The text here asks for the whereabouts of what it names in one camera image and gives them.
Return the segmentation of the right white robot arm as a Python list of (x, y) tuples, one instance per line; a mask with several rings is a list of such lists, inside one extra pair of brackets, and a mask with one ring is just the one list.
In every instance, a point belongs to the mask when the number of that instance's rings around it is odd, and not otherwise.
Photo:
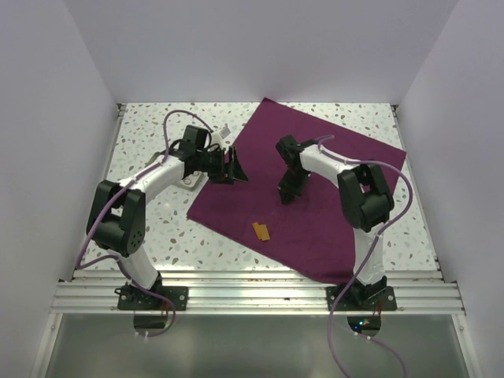
[(277, 187), (282, 204), (300, 197), (314, 173), (338, 188), (343, 216), (354, 229), (353, 272), (359, 284), (351, 289), (350, 298), (356, 307), (370, 308), (379, 299), (376, 287), (385, 284), (383, 242), (374, 239), (395, 207), (382, 168), (376, 161), (334, 153), (314, 139), (299, 143), (288, 135), (276, 144), (276, 150), (287, 165)]

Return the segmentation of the orange bandage strip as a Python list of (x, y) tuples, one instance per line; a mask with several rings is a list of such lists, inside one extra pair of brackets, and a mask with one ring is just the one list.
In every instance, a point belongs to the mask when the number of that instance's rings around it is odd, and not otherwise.
[(269, 230), (268, 230), (266, 224), (263, 224), (263, 233), (264, 233), (264, 236), (263, 236), (263, 240), (262, 241), (268, 241), (268, 240), (271, 239), (270, 234), (269, 234)]
[(257, 236), (257, 238), (259, 240), (263, 240), (263, 236), (264, 236), (264, 233), (263, 233), (263, 225), (262, 224), (259, 224), (258, 222), (254, 222), (252, 224), (253, 226), (253, 229), (254, 229), (254, 232)]

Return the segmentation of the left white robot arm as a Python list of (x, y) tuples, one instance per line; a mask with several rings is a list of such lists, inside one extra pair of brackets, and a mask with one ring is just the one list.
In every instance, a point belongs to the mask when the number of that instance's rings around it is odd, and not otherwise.
[(164, 298), (163, 289), (157, 285), (160, 273), (143, 248), (146, 206), (194, 172), (205, 173), (212, 183), (248, 181), (234, 146), (199, 148), (182, 144), (127, 179), (103, 180), (95, 191), (80, 256), (91, 241), (107, 250), (105, 258), (114, 259), (127, 279), (138, 286), (135, 298), (146, 309), (159, 307)]

